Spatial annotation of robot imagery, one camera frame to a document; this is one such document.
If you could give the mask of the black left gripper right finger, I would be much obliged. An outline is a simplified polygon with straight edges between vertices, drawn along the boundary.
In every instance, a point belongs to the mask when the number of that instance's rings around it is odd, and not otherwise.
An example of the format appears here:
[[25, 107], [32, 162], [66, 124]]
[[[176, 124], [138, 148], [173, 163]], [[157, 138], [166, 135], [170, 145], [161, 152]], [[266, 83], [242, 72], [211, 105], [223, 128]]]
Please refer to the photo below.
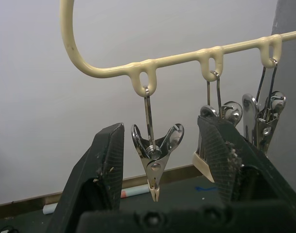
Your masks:
[[296, 192], [232, 123], [199, 116], [197, 124], [207, 164], [224, 203], [279, 199], [296, 213]]

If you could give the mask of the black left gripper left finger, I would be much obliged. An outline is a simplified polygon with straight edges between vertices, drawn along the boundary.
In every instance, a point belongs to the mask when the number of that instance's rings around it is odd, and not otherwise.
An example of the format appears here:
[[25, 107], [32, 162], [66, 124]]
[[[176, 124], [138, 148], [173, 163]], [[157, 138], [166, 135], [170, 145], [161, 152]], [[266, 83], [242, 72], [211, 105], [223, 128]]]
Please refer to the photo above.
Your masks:
[[123, 180], [124, 124], [99, 131], [73, 167], [52, 216], [53, 230], [76, 230], [85, 212], [119, 210]]

